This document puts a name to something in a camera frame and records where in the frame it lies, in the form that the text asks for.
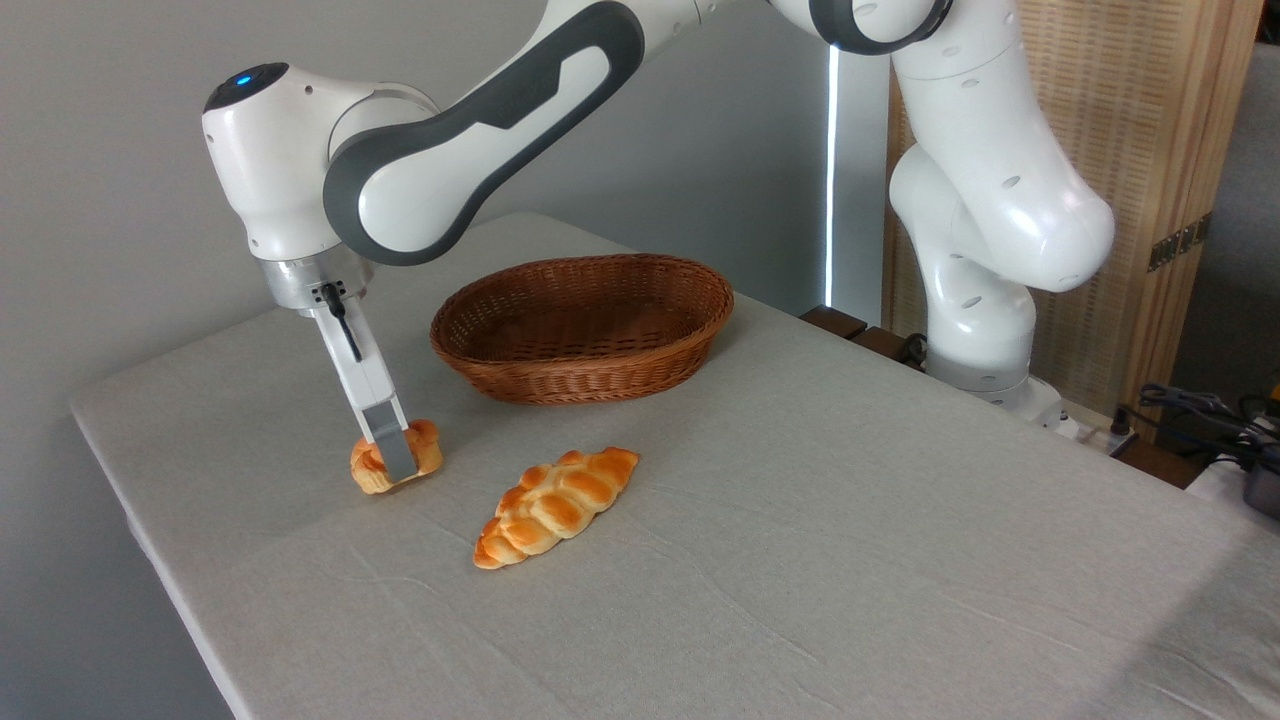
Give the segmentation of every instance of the metal hinge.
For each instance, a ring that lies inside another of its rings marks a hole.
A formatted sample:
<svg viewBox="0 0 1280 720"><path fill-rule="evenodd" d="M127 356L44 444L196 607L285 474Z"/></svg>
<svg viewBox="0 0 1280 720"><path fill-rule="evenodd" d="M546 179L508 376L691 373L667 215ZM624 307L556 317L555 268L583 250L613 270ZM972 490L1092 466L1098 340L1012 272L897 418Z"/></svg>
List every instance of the metal hinge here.
<svg viewBox="0 0 1280 720"><path fill-rule="evenodd" d="M1172 263L1179 255L1187 255L1192 251L1192 247L1204 242L1204 238L1208 237L1208 227L1212 218L1213 213L1208 213L1203 218L1153 245L1151 249L1151 261L1147 263L1147 272L1155 273L1156 270Z"/></svg>

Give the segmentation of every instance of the wicker basket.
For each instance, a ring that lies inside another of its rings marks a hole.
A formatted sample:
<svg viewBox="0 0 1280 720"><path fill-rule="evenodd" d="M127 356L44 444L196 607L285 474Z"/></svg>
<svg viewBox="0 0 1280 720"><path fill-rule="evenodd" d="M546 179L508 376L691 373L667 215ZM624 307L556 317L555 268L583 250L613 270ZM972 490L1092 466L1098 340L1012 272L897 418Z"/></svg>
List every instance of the wicker basket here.
<svg viewBox="0 0 1280 720"><path fill-rule="evenodd" d="M431 346L497 400L612 402L689 379L732 310L728 282L691 260L541 260L454 293L431 323Z"/></svg>

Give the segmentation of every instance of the bread roll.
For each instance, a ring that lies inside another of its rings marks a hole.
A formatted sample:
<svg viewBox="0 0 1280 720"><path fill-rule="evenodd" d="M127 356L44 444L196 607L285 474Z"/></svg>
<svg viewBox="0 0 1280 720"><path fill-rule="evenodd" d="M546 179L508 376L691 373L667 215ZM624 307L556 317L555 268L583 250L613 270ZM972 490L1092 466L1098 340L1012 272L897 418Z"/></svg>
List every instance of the bread roll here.
<svg viewBox="0 0 1280 720"><path fill-rule="evenodd" d="M635 452L617 447L595 455L575 450L556 465L525 470L480 530L472 557L476 568L515 565L581 533L613 505L639 461Z"/></svg>
<svg viewBox="0 0 1280 720"><path fill-rule="evenodd" d="M407 480L435 471L444 462L444 456L440 455L440 430L435 428L435 423L413 420L404 430L404 439L408 441L408 450L413 454L419 471L416 475L397 483L387 471L383 454L378 446L360 438L356 447L351 450L351 477L360 484L360 489L367 495L387 492Z"/></svg>

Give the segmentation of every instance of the wooden cabinet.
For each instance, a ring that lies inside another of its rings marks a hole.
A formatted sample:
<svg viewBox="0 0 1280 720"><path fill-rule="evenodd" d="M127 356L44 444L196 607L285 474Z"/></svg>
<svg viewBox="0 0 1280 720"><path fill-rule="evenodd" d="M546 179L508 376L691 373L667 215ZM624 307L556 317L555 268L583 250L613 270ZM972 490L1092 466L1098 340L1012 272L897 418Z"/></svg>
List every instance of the wooden cabinet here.
<svg viewBox="0 0 1280 720"><path fill-rule="evenodd" d="M1036 293L1032 372L1068 400L1110 414L1172 374L1262 1L1020 3L1041 105L1116 215L1092 282ZM899 97L890 128L892 167L913 143ZM884 264L883 325L923 332L919 269L892 213Z"/></svg>

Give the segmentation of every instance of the gray wall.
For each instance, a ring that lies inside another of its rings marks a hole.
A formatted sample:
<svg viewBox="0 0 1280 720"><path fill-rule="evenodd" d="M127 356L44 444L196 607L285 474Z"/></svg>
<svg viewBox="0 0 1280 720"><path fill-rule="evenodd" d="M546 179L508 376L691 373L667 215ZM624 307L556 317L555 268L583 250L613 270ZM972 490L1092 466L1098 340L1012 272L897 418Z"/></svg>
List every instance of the gray wall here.
<svg viewBox="0 0 1280 720"><path fill-rule="evenodd" d="M1280 368L1280 47L1257 45L1174 384L1236 398Z"/></svg>
<svg viewBox="0 0 1280 720"><path fill-rule="evenodd" d="M83 383L270 307L205 155L207 91L283 59L448 104L540 12L531 0L5 4L0 717L227 716L67 410ZM819 297L826 47L763 3L700 32L485 215L534 209L701 258L805 310ZM883 85L868 79L872 138ZM874 188L883 164L870 156ZM878 209L855 223L872 246L878 223Z"/></svg>

